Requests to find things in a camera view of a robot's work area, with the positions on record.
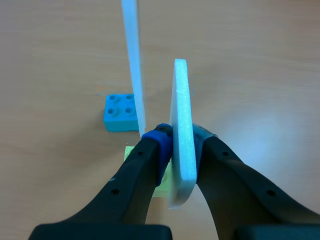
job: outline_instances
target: gripper screw hole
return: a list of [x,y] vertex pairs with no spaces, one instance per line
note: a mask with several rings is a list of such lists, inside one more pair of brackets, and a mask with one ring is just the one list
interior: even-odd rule
[[119,195],[119,193],[120,193],[120,191],[119,191],[119,189],[117,189],[117,188],[115,188],[115,189],[113,189],[113,190],[111,191],[111,194],[112,194],[113,196]]

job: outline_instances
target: wood grain surface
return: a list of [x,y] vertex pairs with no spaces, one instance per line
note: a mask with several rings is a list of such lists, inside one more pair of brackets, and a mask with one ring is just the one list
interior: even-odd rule
[[[147,130],[169,121],[173,63],[188,61],[193,122],[320,213],[320,3],[140,0]],[[0,1],[0,239],[83,208],[121,166],[135,132],[103,124],[131,93],[121,1]],[[218,239],[195,188],[147,223],[175,240]]]

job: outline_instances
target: white foam board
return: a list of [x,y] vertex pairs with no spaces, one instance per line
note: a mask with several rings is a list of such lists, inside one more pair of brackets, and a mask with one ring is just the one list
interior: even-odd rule
[[174,61],[170,125],[173,128],[172,179],[169,208],[178,208],[191,195],[197,182],[188,66],[185,59]]
[[140,138],[146,130],[145,101],[143,88],[142,56],[139,38],[139,11],[137,0],[121,0],[122,14],[131,82],[134,93],[135,110],[138,119]]

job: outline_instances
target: yellow lego brick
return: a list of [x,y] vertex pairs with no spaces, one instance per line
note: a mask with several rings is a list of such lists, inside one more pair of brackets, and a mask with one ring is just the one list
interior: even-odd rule
[[[129,154],[131,153],[134,146],[126,146],[124,151],[124,161],[127,159]],[[165,169],[164,176],[162,178],[162,182],[160,186],[156,187],[152,197],[153,198],[167,198],[169,193],[169,184],[171,180],[171,162],[169,162],[168,166]]]

